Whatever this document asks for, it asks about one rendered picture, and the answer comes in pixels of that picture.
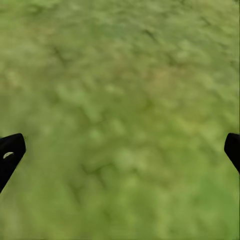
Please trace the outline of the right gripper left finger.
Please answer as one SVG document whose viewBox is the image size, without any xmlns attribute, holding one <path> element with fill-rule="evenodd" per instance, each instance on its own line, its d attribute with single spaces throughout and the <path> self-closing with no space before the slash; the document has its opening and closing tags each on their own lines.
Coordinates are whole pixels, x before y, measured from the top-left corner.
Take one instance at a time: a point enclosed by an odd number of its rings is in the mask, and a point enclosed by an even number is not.
<svg viewBox="0 0 240 240">
<path fill-rule="evenodd" d="M 0 193 L 26 152 L 21 133 L 0 138 Z"/>
</svg>

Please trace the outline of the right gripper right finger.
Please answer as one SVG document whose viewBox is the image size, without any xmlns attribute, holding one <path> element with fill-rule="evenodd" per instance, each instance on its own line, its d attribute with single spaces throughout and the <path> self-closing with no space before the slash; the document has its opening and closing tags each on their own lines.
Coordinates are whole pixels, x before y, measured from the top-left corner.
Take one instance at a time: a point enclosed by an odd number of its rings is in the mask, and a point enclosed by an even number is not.
<svg viewBox="0 0 240 240">
<path fill-rule="evenodd" d="M 224 151 L 240 173 L 240 135 L 235 133 L 228 133 Z"/>
</svg>

